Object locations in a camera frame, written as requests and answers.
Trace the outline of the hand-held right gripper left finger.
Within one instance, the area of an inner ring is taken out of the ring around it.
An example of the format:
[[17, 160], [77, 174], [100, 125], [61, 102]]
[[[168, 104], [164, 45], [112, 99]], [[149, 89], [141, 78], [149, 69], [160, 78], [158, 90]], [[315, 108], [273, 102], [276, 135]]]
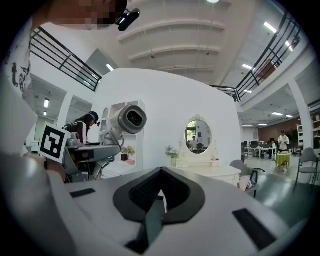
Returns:
[[161, 168], [67, 186], [79, 256], [161, 256]]

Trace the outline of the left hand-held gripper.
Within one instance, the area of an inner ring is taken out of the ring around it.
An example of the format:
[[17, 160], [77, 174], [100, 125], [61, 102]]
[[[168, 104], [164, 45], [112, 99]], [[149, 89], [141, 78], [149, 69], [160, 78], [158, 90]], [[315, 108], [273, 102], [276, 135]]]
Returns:
[[118, 145], [84, 145], [79, 140], [77, 132], [69, 132], [63, 129], [63, 127], [58, 128], [46, 123], [39, 152], [45, 158], [54, 160], [63, 167], [63, 156], [65, 155], [66, 146], [79, 146], [74, 152], [81, 156], [84, 161], [88, 162], [102, 161], [116, 156], [121, 151]]

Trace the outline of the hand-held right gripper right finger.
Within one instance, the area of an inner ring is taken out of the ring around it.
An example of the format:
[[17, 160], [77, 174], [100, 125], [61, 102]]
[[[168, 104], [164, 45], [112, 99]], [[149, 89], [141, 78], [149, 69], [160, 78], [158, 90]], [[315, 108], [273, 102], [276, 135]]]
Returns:
[[[285, 251], [289, 227], [270, 208], [224, 181], [177, 168], [171, 170], [200, 185], [205, 203], [188, 222], [165, 226], [143, 256], [280, 256]], [[264, 248], [254, 242], [261, 234], [248, 235], [234, 216], [242, 209], [251, 214], [249, 226], [258, 221], [273, 237], [261, 238]]]

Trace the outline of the person's left forearm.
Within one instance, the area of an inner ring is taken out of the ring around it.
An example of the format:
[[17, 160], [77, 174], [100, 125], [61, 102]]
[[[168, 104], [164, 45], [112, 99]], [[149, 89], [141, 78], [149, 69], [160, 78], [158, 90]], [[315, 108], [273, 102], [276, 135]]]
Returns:
[[47, 171], [58, 173], [61, 179], [63, 180], [63, 182], [67, 180], [67, 174], [65, 172], [65, 169], [62, 167], [62, 165], [59, 162], [56, 162], [49, 158], [45, 158], [44, 167]]

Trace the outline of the white table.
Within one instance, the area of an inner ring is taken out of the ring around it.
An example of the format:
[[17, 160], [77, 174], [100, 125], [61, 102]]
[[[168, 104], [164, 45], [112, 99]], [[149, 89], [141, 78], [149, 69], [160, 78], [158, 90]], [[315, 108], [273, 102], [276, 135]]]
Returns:
[[114, 161], [102, 170], [102, 179], [115, 178], [126, 174], [131, 174], [143, 169], [143, 162], [135, 160]]

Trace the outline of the plant in black pot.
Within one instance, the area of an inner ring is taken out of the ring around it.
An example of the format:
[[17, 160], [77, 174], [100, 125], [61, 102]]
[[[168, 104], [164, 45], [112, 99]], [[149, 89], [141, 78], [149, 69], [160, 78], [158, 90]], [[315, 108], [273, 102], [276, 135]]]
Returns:
[[128, 161], [130, 156], [133, 156], [136, 154], [135, 149], [132, 146], [123, 147], [121, 149], [121, 160], [122, 161]]

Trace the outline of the pale cloth bag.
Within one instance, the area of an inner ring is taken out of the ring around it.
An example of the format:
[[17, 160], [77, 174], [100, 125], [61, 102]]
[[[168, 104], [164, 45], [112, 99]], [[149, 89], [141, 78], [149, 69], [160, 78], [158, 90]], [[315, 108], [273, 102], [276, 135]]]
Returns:
[[256, 182], [252, 181], [250, 176], [244, 175], [239, 178], [238, 187], [245, 192], [246, 190], [255, 188]]

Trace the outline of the white shelf cabinet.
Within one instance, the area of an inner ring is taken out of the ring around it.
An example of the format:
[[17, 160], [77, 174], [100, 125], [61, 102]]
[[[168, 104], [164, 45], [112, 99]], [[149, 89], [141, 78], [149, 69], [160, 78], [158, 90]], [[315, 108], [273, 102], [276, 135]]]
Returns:
[[[133, 101], [129, 101], [129, 102], [120, 102], [120, 103], [112, 104], [109, 107], [105, 108], [104, 111], [103, 111], [101, 128], [100, 128], [100, 131], [99, 131], [99, 139], [98, 139], [98, 141], [100, 143], [103, 142], [103, 140], [102, 140], [103, 134], [110, 127], [110, 119], [112, 118], [112, 116], [117, 111], [119, 111], [120, 109], [122, 109], [123, 107], [125, 107], [127, 105], [139, 106], [143, 111], [146, 110], [146, 106], [141, 100], [133, 100]], [[137, 134], [124, 133], [123, 137], [124, 137], [124, 140], [125, 140], [124, 147], [131, 146], [131, 147], [133, 147], [135, 149], [135, 155], [130, 156], [129, 160], [134, 160], [137, 163], [143, 162], [144, 130], [140, 131]], [[121, 154], [118, 154], [115, 157], [115, 161], [121, 161]]]

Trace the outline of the white office desk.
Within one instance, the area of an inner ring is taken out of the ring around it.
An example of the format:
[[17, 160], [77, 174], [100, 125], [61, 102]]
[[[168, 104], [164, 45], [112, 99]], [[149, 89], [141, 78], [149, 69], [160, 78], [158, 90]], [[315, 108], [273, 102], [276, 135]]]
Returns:
[[268, 148], [266, 148], [266, 147], [247, 147], [245, 150], [247, 152], [249, 152], [249, 151], [258, 151], [258, 158], [259, 159], [261, 158], [261, 154], [264, 151], [267, 152], [267, 151], [271, 150], [271, 154], [272, 155], [277, 153], [277, 148], [276, 147], [268, 147]]

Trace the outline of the green plant in vase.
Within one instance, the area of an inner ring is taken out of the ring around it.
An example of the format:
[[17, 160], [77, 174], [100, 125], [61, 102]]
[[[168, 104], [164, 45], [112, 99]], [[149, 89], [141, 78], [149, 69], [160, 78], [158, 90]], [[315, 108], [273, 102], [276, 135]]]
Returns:
[[179, 158], [179, 152], [173, 146], [169, 145], [165, 147], [165, 154], [170, 158], [171, 166], [177, 166], [177, 159]]

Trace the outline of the oval white-framed mirror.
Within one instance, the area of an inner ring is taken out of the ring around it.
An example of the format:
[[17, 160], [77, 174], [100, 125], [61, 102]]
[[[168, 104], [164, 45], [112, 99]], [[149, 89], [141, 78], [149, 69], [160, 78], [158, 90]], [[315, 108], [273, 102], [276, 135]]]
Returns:
[[192, 116], [182, 128], [180, 153], [216, 161], [219, 159], [217, 140], [208, 121], [199, 114]]

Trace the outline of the green-covered small table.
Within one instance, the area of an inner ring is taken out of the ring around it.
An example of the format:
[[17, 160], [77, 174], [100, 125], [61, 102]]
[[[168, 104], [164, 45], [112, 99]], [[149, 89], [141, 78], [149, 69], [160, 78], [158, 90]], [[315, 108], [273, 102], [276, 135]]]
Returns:
[[277, 167], [288, 168], [290, 166], [291, 155], [288, 151], [280, 152], [276, 155], [275, 164]]

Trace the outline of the person's white printed shirt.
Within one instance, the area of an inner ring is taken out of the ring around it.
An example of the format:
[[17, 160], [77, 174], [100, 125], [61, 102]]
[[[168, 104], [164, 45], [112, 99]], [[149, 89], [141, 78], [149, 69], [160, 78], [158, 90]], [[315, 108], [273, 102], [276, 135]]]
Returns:
[[29, 18], [17, 33], [0, 64], [0, 152], [24, 156], [26, 139], [38, 116], [26, 102], [31, 84], [31, 33]]

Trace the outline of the black balcony railing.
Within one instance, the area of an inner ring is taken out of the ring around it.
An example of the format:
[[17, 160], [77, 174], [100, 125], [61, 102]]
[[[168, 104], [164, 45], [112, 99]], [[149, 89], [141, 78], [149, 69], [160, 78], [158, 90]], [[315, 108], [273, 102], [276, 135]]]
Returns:
[[31, 35], [31, 52], [87, 89], [95, 92], [102, 77], [42, 27]]
[[251, 94], [284, 63], [285, 58], [299, 45], [301, 31], [301, 26], [295, 18], [285, 11], [279, 28], [273, 33], [260, 57], [252, 66], [247, 64], [244, 66], [248, 70], [244, 77], [235, 86], [211, 85], [211, 87], [239, 103], [244, 96]]

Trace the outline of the grey chair with black frame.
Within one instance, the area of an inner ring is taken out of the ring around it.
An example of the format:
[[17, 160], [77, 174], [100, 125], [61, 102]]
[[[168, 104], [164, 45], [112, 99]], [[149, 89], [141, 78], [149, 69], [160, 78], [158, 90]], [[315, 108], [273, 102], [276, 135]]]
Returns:
[[261, 171], [261, 169], [247, 167], [247, 165], [244, 164], [241, 160], [232, 161], [230, 163], [230, 166], [236, 168], [237, 170], [240, 170], [239, 179], [241, 176], [250, 176], [251, 180], [256, 182], [256, 186], [254, 188], [250, 188], [244, 191], [247, 194], [253, 193], [253, 197], [256, 198], [258, 188], [260, 187], [260, 185], [258, 184], [258, 178], [259, 171]]

